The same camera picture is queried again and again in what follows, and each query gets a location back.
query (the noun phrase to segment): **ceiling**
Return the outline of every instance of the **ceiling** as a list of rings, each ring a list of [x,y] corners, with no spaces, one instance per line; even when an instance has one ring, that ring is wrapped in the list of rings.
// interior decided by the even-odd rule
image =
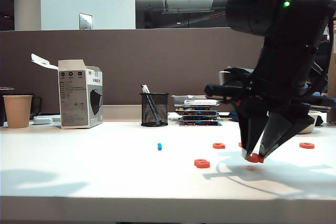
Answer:
[[[14,30],[14,0],[0,0],[0,31]]]
[[[227,26],[223,15],[226,2],[227,0],[136,0],[137,18],[145,20],[142,27],[137,20],[137,26],[138,28]]]

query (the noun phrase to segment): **cardboard box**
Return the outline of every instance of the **cardboard box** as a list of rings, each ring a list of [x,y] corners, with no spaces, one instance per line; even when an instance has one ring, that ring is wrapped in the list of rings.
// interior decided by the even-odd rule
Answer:
[[[58,67],[32,54],[32,62],[58,70],[62,129],[91,128],[103,121],[102,72],[83,60],[59,60]]]

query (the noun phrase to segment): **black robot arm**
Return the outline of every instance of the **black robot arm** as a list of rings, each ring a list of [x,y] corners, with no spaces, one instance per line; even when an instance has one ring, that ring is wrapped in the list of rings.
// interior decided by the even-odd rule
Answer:
[[[228,0],[230,27],[265,37],[254,70],[226,69],[223,85],[205,88],[208,97],[231,103],[237,111],[245,159],[262,133],[263,160],[313,123],[311,105],[333,106],[331,99],[312,96],[325,83],[330,58],[318,68],[316,83],[307,80],[312,66],[317,68],[314,57],[327,25],[331,55],[335,10],[333,0]]]

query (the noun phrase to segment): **table surface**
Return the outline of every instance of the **table surface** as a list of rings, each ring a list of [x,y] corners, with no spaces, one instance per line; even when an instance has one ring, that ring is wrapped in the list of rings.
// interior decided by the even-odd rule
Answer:
[[[104,122],[1,128],[3,220],[333,223],[336,126],[297,135],[263,164],[241,157],[238,123]],[[225,149],[212,148],[222,142]],[[299,147],[300,142],[315,149]],[[158,151],[157,144],[162,144]],[[195,159],[210,168],[194,166]]]

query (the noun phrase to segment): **green led light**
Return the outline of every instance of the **green led light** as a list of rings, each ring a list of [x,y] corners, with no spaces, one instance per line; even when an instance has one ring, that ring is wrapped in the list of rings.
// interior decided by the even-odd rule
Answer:
[[[283,6],[284,6],[284,7],[288,7],[288,6],[290,6],[290,2],[289,2],[289,1],[284,2]]]

